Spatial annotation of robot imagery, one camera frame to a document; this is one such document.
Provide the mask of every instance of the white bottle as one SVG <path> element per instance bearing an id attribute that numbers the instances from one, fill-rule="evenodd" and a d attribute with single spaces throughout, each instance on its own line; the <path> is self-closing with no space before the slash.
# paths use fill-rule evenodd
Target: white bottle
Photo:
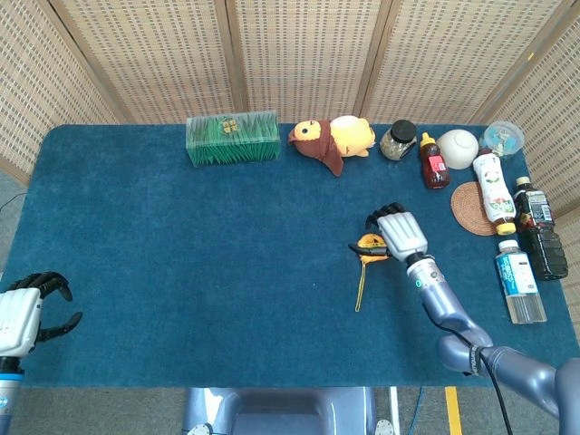
<path id="1" fill-rule="evenodd" d="M 516 240 L 499 242 L 496 256 L 501 284 L 512 324 L 545 322 L 546 312 L 525 252 Z"/>
<path id="2" fill-rule="evenodd" d="M 516 205 L 509 195 L 498 156 L 492 153 L 481 154 L 473 160 L 473 169 L 478 175 L 483 207 L 489 221 L 496 226 L 500 236 L 515 233 Z"/>

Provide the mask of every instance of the brown plush toy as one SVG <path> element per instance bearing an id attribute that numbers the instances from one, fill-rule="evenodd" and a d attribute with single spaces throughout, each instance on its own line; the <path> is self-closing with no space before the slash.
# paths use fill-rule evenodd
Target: brown plush toy
<path id="1" fill-rule="evenodd" d="M 368 157 L 374 145 L 374 131 L 369 122 L 356 116 L 341 116 L 330 121 L 303 121 L 295 125 L 288 142 L 306 157 L 320 160 L 339 177 L 343 157 Z"/>

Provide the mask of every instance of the blue carpet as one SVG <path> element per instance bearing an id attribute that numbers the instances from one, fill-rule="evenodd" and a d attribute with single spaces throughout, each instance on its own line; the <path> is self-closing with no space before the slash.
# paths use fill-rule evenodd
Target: blue carpet
<path id="1" fill-rule="evenodd" d="M 453 126 L 423 127 L 437 138 Z M 386 128 L 375 126 L 377 138 Z M 473 172 L 454 170 L 449 187 L 427 190 L 415 156 L 391 162 L 375 147 L 369 159 L 347 159 L 336 179 L 284 145 L 279 161 L 195 169 L 183 125 L 53 130 L 3 282 L 60 271 L 74 300 L 51 296 L 44 325 L 85 316 L 24 360 L 28 385 L 481 383 L 440 365 L 441 332 L 395 260 L 369 266 L 362 311 L 353 310 L 360 264 L 347 244 L 392 201 L 415 215 L 497 344 L 555 365 L 578 355 L 558 282 L 540 284 L 546 324 L 509 321 L 493 261 L 499 238 L 471 235 L 450 211 Z M 510 187 L 527 174 L 521 154 L 504 169 Z"/>

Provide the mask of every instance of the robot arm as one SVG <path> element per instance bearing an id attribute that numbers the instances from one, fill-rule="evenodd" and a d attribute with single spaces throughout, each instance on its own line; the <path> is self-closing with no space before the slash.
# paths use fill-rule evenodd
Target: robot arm
<path id="1" fill-rule="evenodd" d="M 12 413 L 24 379 L 20 361 L 37 343 L 69 333 L 82 318 L 75 313 L 61 326 L 41 329 L 44 298 L 58 290 L 66 301 L 73 295 L 60 274 L 30 275 L 10 285 L 0 294 L 0 435 L 10 430 Z"/>
<path id="2" fill-rule="evenodd" d="M 445 367 L 497 379 L 558 418 L 561 435 L 580 433 L 580 359 L 556 370 L 509 347 L 494 346 L 461 306 L 434 259 L 426 255 L 427 239 L 413 215 L 400 204 L 373 212 L 366 224 L 376 225 L 390 254 L 407 263 L 407 276 L 417 287 L 428 317 L 450 333 L 437 346 Z M 368 253 L 356 245 L 350 248 L 362 255 L 385 255 Z"/>

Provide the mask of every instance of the wicker coaster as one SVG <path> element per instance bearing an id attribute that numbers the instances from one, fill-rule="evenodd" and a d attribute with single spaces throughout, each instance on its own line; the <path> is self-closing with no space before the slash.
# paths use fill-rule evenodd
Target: wicker coaster
<path id="1" fill-rule="evenodd" d="M 451 196 L 451 210 L 459 224 L 478 236 L 493 236 L 495 226 L 488 221 L 483 208 L 481 189 L 476 181 L 462 184 Z"/>

